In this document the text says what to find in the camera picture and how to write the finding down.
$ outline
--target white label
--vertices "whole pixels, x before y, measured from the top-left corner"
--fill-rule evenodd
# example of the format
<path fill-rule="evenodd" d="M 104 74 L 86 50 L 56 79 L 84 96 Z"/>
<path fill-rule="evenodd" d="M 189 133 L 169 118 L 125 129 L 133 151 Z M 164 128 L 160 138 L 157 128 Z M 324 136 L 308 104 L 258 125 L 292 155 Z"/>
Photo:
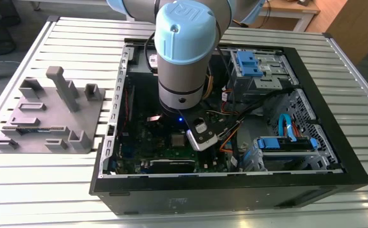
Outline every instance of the white label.
<path fill-rule="evenodd" d="M 222 101 L 228 101 L 228 94 L 222 93 Z"/>
<path fill-rule="evenodd" d="M 258 67 L 260 67 L 260 70 L 270 70 L 269 66 L 260 65 Z"/>
<path fill-rule="evenodd" d="M 236 160 L 236 158 L 233 156 L 230 158 L 230 163 L 234 165 L 234 167 L 237 166 L 237 160 Z"/>
<path fill-rule="evenodd" d="M 148 62 L 150 64 L 150 67 L 157 68 L 157 55 L 150 55 L 148 58 Z"/>

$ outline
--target aluminum profile table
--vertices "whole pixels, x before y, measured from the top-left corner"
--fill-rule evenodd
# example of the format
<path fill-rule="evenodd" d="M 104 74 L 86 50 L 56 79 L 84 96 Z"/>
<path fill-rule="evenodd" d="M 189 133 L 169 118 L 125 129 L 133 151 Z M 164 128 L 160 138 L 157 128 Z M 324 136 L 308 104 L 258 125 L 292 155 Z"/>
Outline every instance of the aluminum profile table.
<path fill-rule="evenodd" d="M 45 77 L 61 66 L 76 87 L 105 88 L 96 135 L 105 134 L 108 110 L 124 38 L 148 38 L 154 26 L 142 22 L 60 18 L 45 23 L 0 96 L 0 127 L 21 96 L 24 78 Z M 296 48 L 368 172 L 368 84 L 333 39 L 316 33 L 230 28 L 222 43 Z M 368 227 L 368 186 L 300 209 L 116 216 L 88 194 L 100 137 L 85 155 L 0 154 L 0 225 L 64 227 Z"/>

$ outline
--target wooden desk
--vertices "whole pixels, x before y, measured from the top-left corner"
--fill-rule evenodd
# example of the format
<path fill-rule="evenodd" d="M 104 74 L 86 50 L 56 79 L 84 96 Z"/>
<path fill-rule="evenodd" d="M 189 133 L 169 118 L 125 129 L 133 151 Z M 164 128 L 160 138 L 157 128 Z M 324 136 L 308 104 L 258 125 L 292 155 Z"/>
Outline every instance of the wooden desk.
<path fill-rule="evenodd" d="M 268 4 L 262 6 L 258 16 L 265 16 Z M 298 19 L 293 28 L 296 32 L 304 32 L 312 17 L 320 13 L 318 7 L 310 1 L 308 6 L 301 6 L 296 1 L 270 0 L 270 17 Z"/>

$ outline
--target gray plastic stand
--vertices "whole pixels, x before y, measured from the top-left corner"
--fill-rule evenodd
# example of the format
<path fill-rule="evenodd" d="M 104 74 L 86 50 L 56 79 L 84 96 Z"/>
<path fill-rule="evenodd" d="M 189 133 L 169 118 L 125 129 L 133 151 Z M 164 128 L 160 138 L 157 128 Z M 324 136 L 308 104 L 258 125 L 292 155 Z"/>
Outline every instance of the gray plastic stand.
<path fill-rule="evenodd" d="M 89 153 L 105 90 L 76 88 L 61 67 L 49 67 L 56 87 L 25 79 L 22 97 L 0 134 L 0 153 Z"/>

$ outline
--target blue cable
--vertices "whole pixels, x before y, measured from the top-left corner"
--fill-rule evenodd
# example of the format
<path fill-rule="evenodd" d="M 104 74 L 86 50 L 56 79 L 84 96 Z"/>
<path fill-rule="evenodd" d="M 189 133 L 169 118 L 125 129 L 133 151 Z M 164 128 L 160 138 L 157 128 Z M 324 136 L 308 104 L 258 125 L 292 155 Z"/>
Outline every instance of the blue cable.
<path fill-rule="evenodd" d="M 285 124 L 286 124 L 286 135 L 290 138 L 290 141 L 294 142 L 297 141 L 296 136 L 293 136 L 292 132 L 292 121 L 290 121 L 290 116 L 288 114 L 281 114 L 278 118 L 278 136 L 284 136 L 284 131 L 282 131 L 282 122 L 285 119 Z"/>

